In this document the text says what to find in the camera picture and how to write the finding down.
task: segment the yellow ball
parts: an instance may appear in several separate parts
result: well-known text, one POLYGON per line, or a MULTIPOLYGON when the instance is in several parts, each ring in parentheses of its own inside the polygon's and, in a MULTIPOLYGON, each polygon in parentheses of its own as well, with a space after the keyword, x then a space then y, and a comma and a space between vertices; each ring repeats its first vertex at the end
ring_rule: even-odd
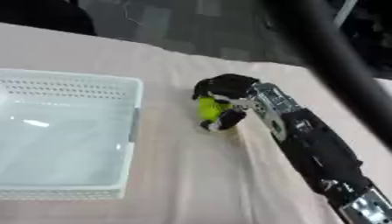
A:
POLYGON ((199 98, 199 116, 203 120, 210 120, 214 122, 221 114, 222 108, 211 97, 200 97, 199 98))

